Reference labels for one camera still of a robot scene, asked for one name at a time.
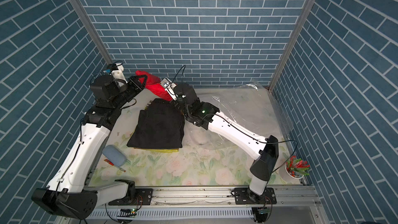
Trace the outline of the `red garment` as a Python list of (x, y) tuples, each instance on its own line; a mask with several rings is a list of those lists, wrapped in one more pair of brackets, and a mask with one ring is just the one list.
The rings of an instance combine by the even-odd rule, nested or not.
[(147, 81), (145, 82), (145, 88), (151, 91), (153, 94), (158, 96), (161, 99), (164, 99), (166, 101), (171, 101), (172, 97), (169, 95), (169, 93), (161, 86), (160, 78), (149, 74), (146, 71), (136, 71), (135, 72), (136, 76), (141, 76), (141, 75), (146, 75), (147, 76)]

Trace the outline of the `neon yellow garment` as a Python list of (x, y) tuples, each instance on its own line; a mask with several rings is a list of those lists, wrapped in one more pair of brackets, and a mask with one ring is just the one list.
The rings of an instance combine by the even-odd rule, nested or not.
[(140, 149), (146, 150), (146, 151), (151, 151), (151, 152), (159, 152), (159, 153), (179, 152), (179, 148), (177, 148), (177, 149), (144, 149), (144, 148), (140, 148)]

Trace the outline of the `black garment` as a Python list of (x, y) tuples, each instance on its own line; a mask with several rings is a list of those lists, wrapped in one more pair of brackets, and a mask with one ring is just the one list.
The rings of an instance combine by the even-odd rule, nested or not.
[(169, 150), (182, 148), (185, 118), (181, 110), (163, 99), (154, 99), (141, 110), (127, 147)]

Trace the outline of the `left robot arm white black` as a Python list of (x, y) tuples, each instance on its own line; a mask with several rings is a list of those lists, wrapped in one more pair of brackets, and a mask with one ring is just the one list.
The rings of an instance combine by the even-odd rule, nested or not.
[(145, 89), (147, 79), (147, 75), (125, 80), (106, 74), (90, 84), (95, 104), (81, 119), (78, 137), (56, 175), (47, 186), (34, 190), (34, 203), (51, 215), (85, 220), (98, 206), (137, 201), (133, 181), (118, 179), (97, 188), (85, 183), (122, 108)]

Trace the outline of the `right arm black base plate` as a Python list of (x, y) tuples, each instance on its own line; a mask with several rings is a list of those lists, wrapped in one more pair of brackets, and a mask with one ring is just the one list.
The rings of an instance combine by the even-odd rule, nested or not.
[(249, 188), (234, 188), (231, 193), (237, 205), (268, 205), (277, 203), (273, 188), (265, 188), (262, 195), (253, 193)]

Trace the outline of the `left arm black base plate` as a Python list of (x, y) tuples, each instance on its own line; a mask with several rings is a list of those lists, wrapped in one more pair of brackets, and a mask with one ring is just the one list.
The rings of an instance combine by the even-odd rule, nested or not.
[(152, 188), (130, 189), (127, 191), (125, 205), (148, 206), (151, 204)]

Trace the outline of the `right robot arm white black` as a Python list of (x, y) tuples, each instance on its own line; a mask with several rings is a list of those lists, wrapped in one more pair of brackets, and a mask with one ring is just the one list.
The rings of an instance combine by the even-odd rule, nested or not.
[(272, 135), (266, 138), (241, 126), (211, 103), (202, 102), (187, 83), (170, 85), (166, 90), (188, 122), (228, 139), (254, 160), (249, 193), (263, 195), (279, 158), (278, 139)]

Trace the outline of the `clear plastic vacuum bag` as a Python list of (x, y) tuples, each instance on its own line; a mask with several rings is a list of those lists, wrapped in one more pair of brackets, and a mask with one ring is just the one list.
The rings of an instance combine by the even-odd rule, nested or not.
[[(292, 151), (295, 142), (283, 143), (284, 137), (277, 114), (268, 91), (251, 82), (236, 88), (196, 88), (202, 102), (208, 102), (219, 108), (227, 117), (241, 126), (264, 137), (275, 136), (281, 143), (280, 152)], [(183, 147), (196, 147), (219, 150), (236, 147), (228, 139), (203, 128), (186, 122), (184, 127)]]

